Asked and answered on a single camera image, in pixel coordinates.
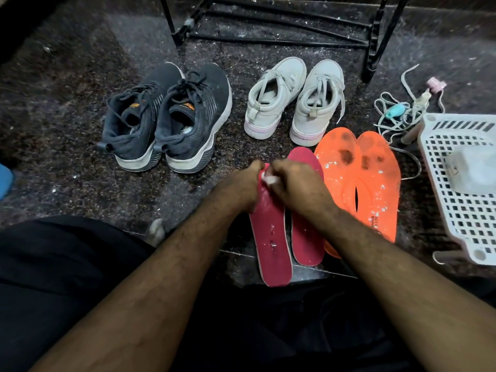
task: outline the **pink insole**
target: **pink insole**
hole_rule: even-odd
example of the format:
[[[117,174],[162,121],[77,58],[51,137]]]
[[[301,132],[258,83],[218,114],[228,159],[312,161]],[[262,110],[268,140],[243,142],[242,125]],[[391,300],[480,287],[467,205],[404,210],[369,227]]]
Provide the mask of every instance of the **pink insole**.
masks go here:
[[[293,263],[286,240],[284,205],[270,194],[261,180],[261,173],[258,177],[258,195],[259,202],[250,214],[250,222],[257,246],[260,275],[269,287],[286,286],[293,276]]]
[[[291,150],[288,159],[307,163],[319,173],[322,181],[324,180],[322,166],[310,149],[297,147]],[[295,260],[301,265],[319,265],[324,259],[325,240],[300,214],[293,212],[291,217],[293,220],[291,243]]]

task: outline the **white plastic basket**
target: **white plastic basket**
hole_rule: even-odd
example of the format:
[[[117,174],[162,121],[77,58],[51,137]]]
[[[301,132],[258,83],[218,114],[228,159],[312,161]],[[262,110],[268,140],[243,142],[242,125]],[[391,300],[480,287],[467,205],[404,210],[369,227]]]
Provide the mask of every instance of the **white plastic basket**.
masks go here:
[[[472,262],[496,265],[496,193],[453,191],[444,159],[457,146],[496,144],[496,115],[426,113],[416,129],[446,233]]]

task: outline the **hand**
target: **hand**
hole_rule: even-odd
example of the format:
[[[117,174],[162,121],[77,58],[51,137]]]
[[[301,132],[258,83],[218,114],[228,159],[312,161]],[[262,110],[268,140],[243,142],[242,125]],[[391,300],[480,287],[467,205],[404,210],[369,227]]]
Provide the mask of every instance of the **hand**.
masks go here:
[[[281,178],[269,188],[284,205],[305,217],[310,223],[322,218],[323,212],[337,209],[324,181],[315,170],[301,162],[288,159],[272,162],[266,175]]]
[[[263,162],[255,160],[248,168],[235,169],[213,189],[217,201],[233,205],[239,212],[250,212],[258,202],[258,175],[265,168]]]

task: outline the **forearm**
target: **forearm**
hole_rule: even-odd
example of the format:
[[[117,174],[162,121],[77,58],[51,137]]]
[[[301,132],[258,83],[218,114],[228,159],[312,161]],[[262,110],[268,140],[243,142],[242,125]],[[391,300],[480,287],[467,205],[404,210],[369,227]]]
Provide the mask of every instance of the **forearm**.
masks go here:
[[[203,277],[238,213],[221,203],[208,197],[32,371],[167,370]]]
[[[486,371],[496,364],[496,311],[341,209],[317,228],[371,289],[429,371]]]

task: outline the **dark gray sneaker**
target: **dark gray sneaker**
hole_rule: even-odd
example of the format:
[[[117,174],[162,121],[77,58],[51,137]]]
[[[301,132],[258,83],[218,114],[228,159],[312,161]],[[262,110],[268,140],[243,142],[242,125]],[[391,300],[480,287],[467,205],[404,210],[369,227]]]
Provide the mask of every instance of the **dark gray sneaker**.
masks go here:
[[[162,154],[153,150],[158,113],[167,90],[184,78],[172,62],[155,68],[139,85],[107,100],[102,142],[126,171],[141,172],[157,165]]]
[[[169,89],[160,107],[154,149],[165,153],[171,170],[193,174],[210,162],[215,134],[231,113],[232,99],[226,74],[212,62]]]

